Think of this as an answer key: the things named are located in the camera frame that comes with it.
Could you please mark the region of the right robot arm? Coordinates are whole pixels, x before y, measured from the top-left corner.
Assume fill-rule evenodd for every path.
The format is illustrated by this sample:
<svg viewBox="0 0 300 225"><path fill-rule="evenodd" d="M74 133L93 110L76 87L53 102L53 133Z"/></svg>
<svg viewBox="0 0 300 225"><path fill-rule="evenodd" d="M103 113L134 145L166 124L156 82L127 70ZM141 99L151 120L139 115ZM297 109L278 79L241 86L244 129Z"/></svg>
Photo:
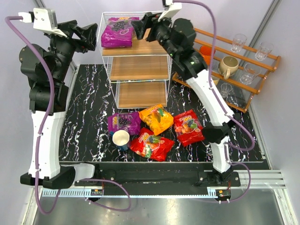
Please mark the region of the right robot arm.
<svg viewBox="0 0 300 225"><path fill-rule="evenodd" d="M142 19L143 30L149 29L148 42L158 41L172 58L176 72L197 94L206 109L210 123L202 134L210 143L213 155L215 182L222 183L230 177L233 169L228 162L227 142L233 127L234 113L221 98L214 82L209 77L207 64L202 55L193 48L196 32L188 19L160 18L162 14L148 12Z"/></svg>

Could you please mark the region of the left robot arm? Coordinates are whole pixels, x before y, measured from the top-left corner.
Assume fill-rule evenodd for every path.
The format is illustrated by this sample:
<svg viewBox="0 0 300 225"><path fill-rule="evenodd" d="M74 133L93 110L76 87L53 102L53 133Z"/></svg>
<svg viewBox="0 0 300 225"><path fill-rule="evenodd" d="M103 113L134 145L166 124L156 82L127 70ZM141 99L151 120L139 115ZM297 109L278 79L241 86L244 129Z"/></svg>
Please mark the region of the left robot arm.
<svg viewBox="0 0 300 225"><path fill-rule="evenodd" d="M76 20L42 26L41 31L50 39L48 50L22 37L25 47L20 51L19 60L21 72L29 81L29 108L34 127L30 167L20 177L24 185L65 189L94 177L93 164L60 165L59 142L69 90L64 82L66 73L74 53L96 49L97 29L95 23L80 27Z"/></svg>

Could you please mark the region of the purple grape candy bag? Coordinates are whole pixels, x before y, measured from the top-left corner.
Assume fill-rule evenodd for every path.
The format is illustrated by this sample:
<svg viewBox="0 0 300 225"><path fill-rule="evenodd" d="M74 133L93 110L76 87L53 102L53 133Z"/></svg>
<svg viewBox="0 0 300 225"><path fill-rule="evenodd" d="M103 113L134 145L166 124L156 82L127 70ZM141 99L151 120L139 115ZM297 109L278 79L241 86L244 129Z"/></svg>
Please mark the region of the purple grape candy bag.
<svg viewBox="0 0 300 225"><path fill-rule="evenodd" d="M135 34L132 21L138 17L111 17L108 19L102 35L101 46L103 48L131 47L132 38Z"/></svg>

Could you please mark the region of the yellow orange candy bag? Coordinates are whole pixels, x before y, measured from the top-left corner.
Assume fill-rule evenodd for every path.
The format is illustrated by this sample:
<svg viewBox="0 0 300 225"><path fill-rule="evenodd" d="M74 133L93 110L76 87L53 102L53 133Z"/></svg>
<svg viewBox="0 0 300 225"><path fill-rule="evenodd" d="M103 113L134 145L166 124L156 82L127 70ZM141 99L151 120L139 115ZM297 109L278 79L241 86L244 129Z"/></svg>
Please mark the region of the yellow orange candy bag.
<svg viewBox="0 0 300 225"><path fill-rule="evenodd" d="M140 119L154 135L159 135L173 125L173 116L161 105L154 105L139 111Z"/></svg>

